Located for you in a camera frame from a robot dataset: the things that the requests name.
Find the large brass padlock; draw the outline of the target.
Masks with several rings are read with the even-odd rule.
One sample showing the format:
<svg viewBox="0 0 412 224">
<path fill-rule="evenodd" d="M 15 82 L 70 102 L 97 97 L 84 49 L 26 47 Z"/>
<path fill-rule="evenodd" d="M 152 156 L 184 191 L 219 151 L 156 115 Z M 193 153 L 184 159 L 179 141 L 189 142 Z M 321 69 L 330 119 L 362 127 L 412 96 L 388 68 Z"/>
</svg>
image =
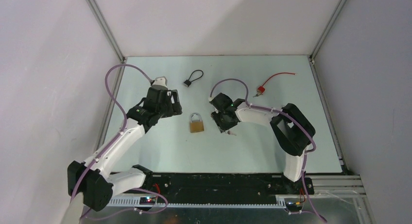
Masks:
<svg viewBox="0 0 412 224">
<path fill-rule="evenodd" d="M 199 133 L 205 130 L 202 117 L 199 113 L 192 113 L 189 120 L 189 131 Z"/>
</svg>

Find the black cable padlock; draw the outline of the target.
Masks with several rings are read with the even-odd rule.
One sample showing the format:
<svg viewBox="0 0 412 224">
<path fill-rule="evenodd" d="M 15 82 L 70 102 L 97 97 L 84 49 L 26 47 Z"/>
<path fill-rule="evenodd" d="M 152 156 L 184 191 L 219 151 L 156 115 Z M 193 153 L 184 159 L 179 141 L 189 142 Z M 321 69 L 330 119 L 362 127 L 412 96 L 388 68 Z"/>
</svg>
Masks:
<svg viewBox="0 0 412 224">
<path fill-rule="evenodd" d="M 190 87 L 193 82 L 195 82 L 195 81 L 197 81 L 197 80 L 200 80 L 200 79 L 203 77 L 203 75 L 204 75 L 204 71 L 203 71 L 203 70 L 201 70 L 201 69 L 194 70 L 194 71 L 190 74 L 189 78 L 187 78 L 187 79 L 183 82 L 183 85 L 186 86 L 186 87 Z"/>
</svg>

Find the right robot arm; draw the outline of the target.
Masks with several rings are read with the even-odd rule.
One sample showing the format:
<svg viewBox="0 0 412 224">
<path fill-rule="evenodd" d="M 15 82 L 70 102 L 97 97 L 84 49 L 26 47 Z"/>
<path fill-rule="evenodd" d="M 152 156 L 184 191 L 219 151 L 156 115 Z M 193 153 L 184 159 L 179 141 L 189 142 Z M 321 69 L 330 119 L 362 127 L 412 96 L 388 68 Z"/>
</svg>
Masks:
<svg viewBox="0 0 412 224">
<path fill-rule="evenodd" d="M 277 110 L 251 104 L 245 99 L 232 100 L 223 93 L 208 100 L 215 109 L 211 117 L 222 133 L 229 132 L 241 122 L 272 129 L 280 148 L 285 152 L 283 189 L 289 194 L 297 193 L 302 187 L 300 178 L 306 167 L 307 154 L 316 149 L 313 141 L 315 128 L 300 109 L 289 103 Z"/>
</svg>

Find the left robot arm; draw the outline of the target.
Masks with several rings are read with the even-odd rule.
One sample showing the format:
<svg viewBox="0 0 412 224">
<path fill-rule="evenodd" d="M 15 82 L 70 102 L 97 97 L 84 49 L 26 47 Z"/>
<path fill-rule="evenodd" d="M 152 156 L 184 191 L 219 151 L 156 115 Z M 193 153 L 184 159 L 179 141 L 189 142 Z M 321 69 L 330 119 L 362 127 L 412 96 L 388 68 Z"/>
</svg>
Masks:
<svg viewBox="0 0 412 224">
<path fill-rule="evenodd" d="M 83 162 L 73 161 L 69 164 L 69 195 L 82 193 L 84 205 L 100 211 L 113 196 L 125 191 L 137 188 L 142 193 L 150 192 L 154 181 L 146 175 L 148 170 L 139 166 L 116 174 L 112 170 L 130 147 L 160 119 L 181 114 L 182 106 L 176 89 L 169 90 L 161 85 L 149 87 L 146 97 L 128 112 L 123 112 L 122 125 L 108 143 Z"/>
</svg>

